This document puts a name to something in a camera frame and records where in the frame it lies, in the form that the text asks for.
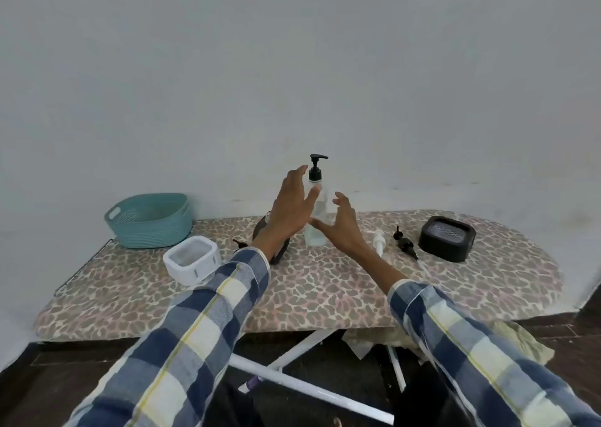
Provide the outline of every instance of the black soap dish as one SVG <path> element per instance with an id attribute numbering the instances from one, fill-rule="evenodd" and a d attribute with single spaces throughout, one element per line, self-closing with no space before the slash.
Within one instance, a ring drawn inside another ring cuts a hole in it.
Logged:
<path id="1" fill-rule="evenodd" d="M 431 217 L 421 228 L 419 248 L 450 262 L 463 262 L 474 245 L 476 230 L 451 218 Z"/>

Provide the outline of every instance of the blue plaid shirt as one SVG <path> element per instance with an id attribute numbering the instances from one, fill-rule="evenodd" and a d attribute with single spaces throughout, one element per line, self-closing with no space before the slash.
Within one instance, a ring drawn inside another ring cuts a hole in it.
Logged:
<path id="1" fill-rule="evenodd" d="M 257 249 L 238 251 L 201 287 L 177 297 L 161 323 L 101 378 L 67 426 L 202 422 L 244 320 L 269 281 Z M 462 314 L 436 288 L 401 280 L 388 300 L 456 399 L 483 426 L 591 426 L 601 418 L 545 367 Z"/>

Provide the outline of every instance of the metal frame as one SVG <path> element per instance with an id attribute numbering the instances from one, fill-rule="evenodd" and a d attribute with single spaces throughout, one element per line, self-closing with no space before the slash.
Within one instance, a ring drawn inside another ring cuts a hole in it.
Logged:
<path id="1" fill-rule="evenodd" d="M 316 346 L 318 343 L 321 343 L 322 340 L 334 332 L 336 332 L 336 330 L 318 330 L 313 332 L 311 335 L 300 341 L 297 345 L 290 348 L 286 353 L 278 357 L 275 361 L 271 362 L 268 366 L 261 365 L 237 354 L 232 354 L 229 361 L 230 366 L 254 375 L 246 383 L 241 385 L 238 390 L 243 393 L 248 393 L 250 390 L 258 386 L 261 381 L 266 379 L 289 389 L 304 393 L 313 398 L 323 400 L 341 408 L 349 409 L 355 413 L 363 414 L 364 416 L 379 420 L 388 425 L 393 425 L 394 415 L 391 413 L 387 413 L 386 411 L 362 404 L 356 400 L 349 399 L 348 397 L 344 397 L 340 394 L 336 394 L 328 391 L 327 389 L 323 389 L 301 379 L 290 377 L 289 375 L 282 373 L 284 366 L 294 361 L 294 359 L 297 357 L 305 354 L 307 351 Z M 405 389 L 405 380 L 403 377 L 403 372 L 401 371 L 401 367 L 398 363 L 397 353 L 395 349 L 390 346 L 387 346 L 387 351 L 388 355 L 390 356 L 390 361 L 393 363 L 394 373 L 397 377 L 398 385 L 402 392 Z"/>

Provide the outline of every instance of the pump bottle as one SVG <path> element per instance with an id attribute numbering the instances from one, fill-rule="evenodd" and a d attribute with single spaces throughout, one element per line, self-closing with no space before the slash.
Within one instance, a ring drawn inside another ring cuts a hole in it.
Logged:
<path id="1" fill-rule="evenodd" d="M 321 191 L 313 206 L 311 216 L 327 223 L 327 188 L 321 183 L 321 169 L 317 167 L 317 162 L 320 158 L 327 158 L 325 155 L 312 154 L 311 162 L 313 167 L 309 170 L 309 184 L 305 191 L 309 191 L 316 184 L 321 184 Z M 326 236 L 321 232 L 307 224 L 305 226 L 305 243 L 310 247 L 321 247 L 326 244 Z"/>

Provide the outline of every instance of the ironing board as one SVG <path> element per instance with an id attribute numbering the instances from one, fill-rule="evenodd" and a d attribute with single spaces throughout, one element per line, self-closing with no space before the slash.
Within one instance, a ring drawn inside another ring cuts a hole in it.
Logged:
<path id="1" fill-rule="evenodd" d="M 396 248 L 392 233 L 399 225 L 417 243 L 421 226 L 434 215 L 469 223 L 477 236 L 462 263 L 444 261 L 416 245 L 419 258 L 429 269 L 428 276 Z M 222 259 L 227 261 L 237 249 L 232 239 L 250 242 L 259 219 L 196 221 L 191 234 L 204 235 L 216 242 Z M 383 257 L 388 263 L 411 279 L 436 285 L 481 321 L 539 315 L 561 293 L 562 275 L 553 259 L 521 233 L 499 223 L 438 210 L 360 212 L 357 220 L 362 231 L 385 231 L 387 245 Z M 372 240 L 370 234 L 364 236 L 368 242 Z M 185 289 L 167 274 L 162 262 L 165 251 L 129 250 L 117 241 L 109 241 L 56 291 L 54 299 L 42 310 L 34 326 L 40 339 L 109 340 L 139 337 L 150 331 L 171 299 Z M 272 268 L 267 291 L 248 317 L 244 332 L 316 332 L 270 366 L 249 363 L 235 355 L 230 365 L 391 423 L 392 415 L 388 413 L 358 406 L 362 404 L 337 394 L 323 395 L 320 388 L 300 387 L 300 383 L 308 383 L 296 378 L 291 383 L 286 379 L 291 377 L 282 374 L 281 368 L 335 330 L 395 324 L 386 295 L 361 267 L 329 243 L 325 247 L 306 247 L 302 235 L 296 235 L 280 263 Z M 247 391 L 256 383 L 258 379 L 254 383 L 251 380 L 241 390 Z"/>

